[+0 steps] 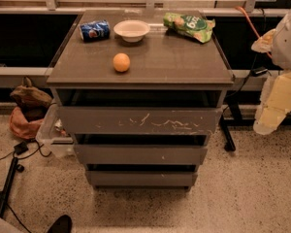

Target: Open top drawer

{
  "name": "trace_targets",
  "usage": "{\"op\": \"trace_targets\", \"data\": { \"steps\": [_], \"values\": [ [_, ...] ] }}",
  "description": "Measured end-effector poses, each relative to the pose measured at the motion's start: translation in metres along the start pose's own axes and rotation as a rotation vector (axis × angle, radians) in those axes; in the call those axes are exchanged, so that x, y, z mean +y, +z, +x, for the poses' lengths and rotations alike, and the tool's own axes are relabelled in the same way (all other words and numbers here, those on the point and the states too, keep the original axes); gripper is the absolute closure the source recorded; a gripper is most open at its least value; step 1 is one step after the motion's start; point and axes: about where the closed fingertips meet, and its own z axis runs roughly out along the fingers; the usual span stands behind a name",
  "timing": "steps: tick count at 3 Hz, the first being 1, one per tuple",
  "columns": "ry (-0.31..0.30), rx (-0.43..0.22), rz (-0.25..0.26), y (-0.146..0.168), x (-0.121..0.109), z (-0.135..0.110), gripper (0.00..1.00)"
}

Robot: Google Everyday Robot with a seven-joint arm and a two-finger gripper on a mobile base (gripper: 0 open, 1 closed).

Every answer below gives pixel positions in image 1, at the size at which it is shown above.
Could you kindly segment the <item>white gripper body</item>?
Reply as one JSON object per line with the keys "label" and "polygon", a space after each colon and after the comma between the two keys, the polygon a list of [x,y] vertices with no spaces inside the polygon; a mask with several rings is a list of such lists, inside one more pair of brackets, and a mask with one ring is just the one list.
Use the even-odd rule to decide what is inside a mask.
{"label": "white gripper body", "polygon": [[275,29],[272,60],[274,65],[291,70],[291,9]]}

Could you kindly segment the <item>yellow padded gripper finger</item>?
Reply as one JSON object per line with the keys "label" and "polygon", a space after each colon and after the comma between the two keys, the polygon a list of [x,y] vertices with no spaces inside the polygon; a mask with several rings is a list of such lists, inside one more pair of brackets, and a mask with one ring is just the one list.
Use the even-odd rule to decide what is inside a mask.
{"label": "yellow padded gripper finger", "polygon": [[269,30],[252,44],[251,49],[260,53],[271,52],[273,48],[275,32],[275,29]]}
{"label": "yellow padded gripper finger", "polygon": [[260,135],[269,135],[291,112],[291,71],[277,77],[269,76],[264,82],[260,101],[253,129]]}

